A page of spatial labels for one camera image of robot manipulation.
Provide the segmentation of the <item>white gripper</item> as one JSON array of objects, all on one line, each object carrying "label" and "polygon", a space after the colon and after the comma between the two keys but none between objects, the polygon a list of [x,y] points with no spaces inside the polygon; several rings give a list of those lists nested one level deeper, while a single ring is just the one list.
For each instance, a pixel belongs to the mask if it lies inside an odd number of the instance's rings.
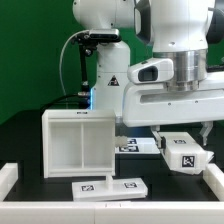
[{"label": "white gripper", "polygon": [[168,92],[162,83],[129,83],[125,88],[123,122],[128,127],[152,126],[161,153],[166,149],[166,139],[159,134],[159,125],[203,122],[200,135],[206,146],[212,121],[223,119],[224,80],[206,79],[198,90],[186,92]]}]

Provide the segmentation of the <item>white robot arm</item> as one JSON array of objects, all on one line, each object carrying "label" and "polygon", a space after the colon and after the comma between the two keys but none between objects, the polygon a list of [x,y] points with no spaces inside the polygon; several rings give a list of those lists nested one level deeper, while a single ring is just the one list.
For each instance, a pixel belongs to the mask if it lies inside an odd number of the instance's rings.
[{"label": "white robot arm", "polygon": [[224,39],[224,0],[74,0],[73,14],[90,38],[132,27],[152,47],[150,59],[127,71],[127,126],[149,126],[163,148],[162,125],[200,122],[207,144],[213,123],[224,120],[224,66],[206,60],[208,46]]}]

